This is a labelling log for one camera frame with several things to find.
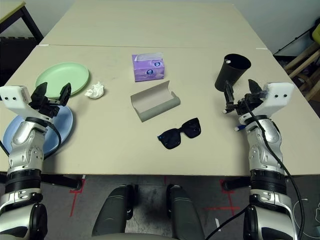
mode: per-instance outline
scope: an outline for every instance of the chair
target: chair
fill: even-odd
[[[318,67],[318,69],[310,77],[307,77],[301,73],[305,67],[320,57],[320,24],[318,24],[318,26],[312,32],[312,38],[314,43],[304,50],[299,56],[289,62],[284,67],[284,70],[288,73],[291,79],[298,76],[304,80],[304,84],[300,87],[300,90],[302,92],[307,90],[307,93],[305,94],[307,101],[311,99],[320,101],[320,67]],[[307,59],[303,63],[293,69],[294,66],[303,61],[305,58]]]
[[[121,185],[105,200],[92,230],[92,240],[169,240],[153,234],[125,233],[126,222],[133,216],[135,195],[132,185]],[[180,186],[166,190],[168,217],[172,219],[172,237],[178,240],[204,240],[198,213],[187,192]]]

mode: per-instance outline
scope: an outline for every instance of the cable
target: cable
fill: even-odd
[[[318,208],[315,209],[315,220],[320,223],[320,220],[317,219],[317,216],[318,216],[318,211],[320,211],[320,202],[318,204]]]
[[[2,148],[2,150],[4,151],[4,153],[9,157],[9,152],[8,152],[8,150],[6,149],[5,145],[3,145],[3,143],[1,142],[1,140],[0,140],[0,147]]]
[[[239,217],[240,215],[242,215],[248,206],[246,206],[242,211],[238,212],[236,215],[230,217],[228,220],[226,220],[224,223],[222,223],[219,227],[217,227],[213,232],[211,232],[206,238],[205,240],[208,240],[209,238],[211,238],[213,236],[213,234],[215,234],[216,232],[218,232],[220,229],[222,229],[226,224],[228,224],[229,222],[231,222],[233,219],[236,219],[237,217]]]
[[[48,126],[49,126],[50,128],[52,128],[52,130],[53,130],[53,131],[55,132],[55,134],[57,135],[57,137],[58,137],[58,145],[56,146],[56,148],[55,148],[53,151],[49,152],[47,155],[44,155],[44,159],[47,159],[48,157],[50,157],[51,155],[53,155],[53,154],[58,150],[58,148],[59,148],[60,145],[61,145],[61,135],[60,135],[59,131],[57,130],[56,126],[53,125],[51,122],[47,122],[47,124],[48,124]]]
[[[297,203],[298,203],[298,201],[296,201],[295,204],[293,205],[292,214],[293,214],[293,219],[294,219],[294,222],[295,222],[296,226],[300,229],[300,227],[299,227],[299,225],[298,225],[298,223],[297,223],[297,220],[296,220],[296,216],[295,216],[295,207],[296,207]],[[314,219],[315,219],[317,222],[319,222],[319,221],[317,220],[317,213],[318,213],[317,210],[320,210],[319,205],[320,205],[320,202],[319,202],[319,204],[318,204],[318,208],[315,209],[315,218],[314,218]],[[307,237],[311,238],[311,239],[320,239],[320,237],[318,237],[318,236],[310,236],[310,235],[306,234],[305,232],[303,232],[303,234],[306,235]]]
[[[293,188],[296,192],[296,195],[298,197],[298,202],[299,202],[299,206],[300,206],[300,211],[301,211],[301,224],[300,224],[300,228],[299,228],[299,234],[298,234],[298,239],[301,239],[303,231],[304,231],[304,227],[305,227],[305,209],[304,209],[304,205],[302,204],[302,198],[299,192],[299,189],[296,185],[295,180],[293,179],[293,177],[291,176],[290,172],[288,171],[288,169],[286,168],[286,166],[284,165],[284,163],[278,158],[278,156],[275,154],[275,152],[271,149],[271,147],[269,146],[269,143],[266,139],[266,131],[265,129],[261,126],[260,122],[257,120],[256,116],[252,113],[252,111],[250,110],[248,103],[247,103],[247,99],[244,99],[244,104],[248,110],[248,112],[250,113],[251,117],[254,119],[254,121],[256,122],[256,124],[259,126],[259,128],[261,129],[262,132],[262,138],[264,141],[264,144],[266,146],[266,148],[269,150],[269,152],[271,153],[271,155],[275,158],[275,160],[277,161],[277,163],[284,169],[284,171],[286,172],[286,174],[288,175]]]

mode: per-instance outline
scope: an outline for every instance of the floor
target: floor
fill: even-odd
[[[0,87],[28,57],[37,41],[30,37],[0,37]]]
[[[248,204],[249,189],[233,192],[222,191],[220,181],[224,177],[213,176],[136,176],[136,175],[87,175],[82,193],[71,193],[69,189],[48,184],[42,185],[48,212],[48,234],[46,240],[88,240],[99,211],[109,193],[121,184],[139,185],[139,205],[133,218],[127,221],[127,233],[150,233],[162,236],[172,235],[171,221],[166,215],[166,186],[170,183],[184,187],[199,214],[207,236],[216,225],[241,211]],[[295,178],[305,208],[305,232],[316,235],[315,209],[320,202],[320,175]],[[0,195],[4,193],[0,186]],[[288,184],[288,195],[296,202],[296,195]],[[295,209],[297,221],[299,205]],[[243,216],[235,219],[217,232],[212,239],[239,240],[243,234]]]

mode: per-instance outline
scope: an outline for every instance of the black sunglasses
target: black sunglasses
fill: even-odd
[[[185,135],[187,135],[191,139],[195,138],[196,136],[199,136],[201,133],[199,119],[191,119],[185,122],[179,129],[173,128],[168,131],[165,131],[160,136],[158,136],[158,139],[167,149],[173,149],[179,146],[181,143],[181,132],[184,132]]]

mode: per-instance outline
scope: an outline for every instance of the tissue box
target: tissue box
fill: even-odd
[[[152,53],[132,55],[135,82],[163,79],[165,77],[165,65],[162,57]]]

